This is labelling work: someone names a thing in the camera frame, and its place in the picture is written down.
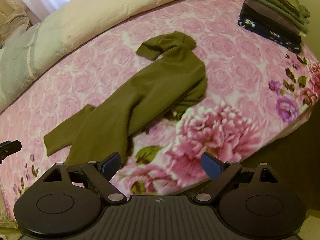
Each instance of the green leaf print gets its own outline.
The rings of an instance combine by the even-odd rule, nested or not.
[[[38,176],[39,168],[37,168],[37,169],[35,170],[35,166],[32,165],[32,167],[31,167],[31,172],[32,172],[32,175],[36,177],[36,176]]]
[[[306,60],[305,57],[302,59],[301,57],[299,57],[299,56],[297,55],[297,59],[298,59],[303,65],[306,65],[306,64],[307,64],[307,60]]]
[[[143,181],[136,181],[131,187],[131,193],[134,195],[145,195],[146,184]]]
[[[289,77],[293,83],[296,82],[296,78],[294,77],[294,74],[291,72],[291,70],[289,68],[285,69],[285,73],[287,75],[287,77]]]
[[[306,86],[306,83],[307,83],[307,77],[301,76],[298,78],[298,84],[300,88],[304,88]]]
[[[24,188],[23,178],[20,179],[20,185],[21,185],[21,188],[23,190],[23,188]]]
[[[283,80],[283,85],[286,89],[289,89],[289,83],[286,80]]]
[[[312,105],[312,102],[310,102],[308,99],[304,99],[303,100],[303,104],[307,104],[307,106],[311,106]]]
[[[147,146],[138,151],[136,155],[137,164],[146,165],[152,162],[156,157],[158,151],[162,149],[161,146]]]
[[[184,113],[178,113],[176,111],[168,111],[164,114],[164,118],[168,119],[169,121],[175,122],[180,121]]]
[[[294,84],[289,85],[289,90],[292,92],[294,91]]]
[[[286,89],[288,89],[292,92],[294,91],[294,85],[293,84],[289,85],[289,83],[286,80],[283,80],[283,85]]]

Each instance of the ribbed black surface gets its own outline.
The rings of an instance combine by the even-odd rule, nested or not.
[[[68,239],[248,240],[226,228],[212,208],[194,205],[186,196],[133,196],[124,205],[110,206],[95,225]]]

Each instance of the cream pillow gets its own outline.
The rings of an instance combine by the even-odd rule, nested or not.
[[[17,222],[13,221],[5,207],[2,191],[0,187],[0,228],[18,228]]]

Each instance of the pink rose pattern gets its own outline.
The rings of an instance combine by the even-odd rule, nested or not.
[[[206,98],[180,121],[160,119],[133,138],[127,165],[111,180],[124,194],[172,194],[207,179],[202,152],[241,161],[313,105],[320,64],[300,58],[237,26],[243,0],[181,0],[115,26],[66,56],[0,115],[0,142],[20,140],[21,152],[1,164],[7,209],[70,147],[47,157],[43,136],[85,104],[99,105],[151,62],[135,51],[145,40],[181,31],[197,42],[206,65]]]

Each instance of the folded clothes stack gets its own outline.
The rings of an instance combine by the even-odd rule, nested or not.
[[[244,0],[238,25],[298,54],[309,17],[298,0]]]

